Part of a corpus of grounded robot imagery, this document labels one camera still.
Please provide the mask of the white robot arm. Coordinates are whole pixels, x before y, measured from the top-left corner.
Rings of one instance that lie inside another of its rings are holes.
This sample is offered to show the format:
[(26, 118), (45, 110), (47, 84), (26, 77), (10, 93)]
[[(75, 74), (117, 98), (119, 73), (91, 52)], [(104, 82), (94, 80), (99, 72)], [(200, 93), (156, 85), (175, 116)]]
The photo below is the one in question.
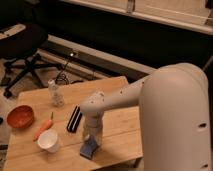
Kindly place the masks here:
[(144, 171), (211, 171), (208, 79), (199, 67), (178, 63), (111, 94), (98, 91), (80, 104), (84, 130), (103, 128), (103, 114), (137, 106)]

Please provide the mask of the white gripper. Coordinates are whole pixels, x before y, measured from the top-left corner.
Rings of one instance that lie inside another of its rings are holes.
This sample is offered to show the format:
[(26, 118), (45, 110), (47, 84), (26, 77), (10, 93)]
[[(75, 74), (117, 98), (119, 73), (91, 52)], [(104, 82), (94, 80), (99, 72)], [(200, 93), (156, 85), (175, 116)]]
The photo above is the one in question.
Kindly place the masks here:
[(97, 145), (102, 145), (102, 119), (100, 117), (86, 117), (83, 124), (82, 139), (87, 142), (93, 136)]

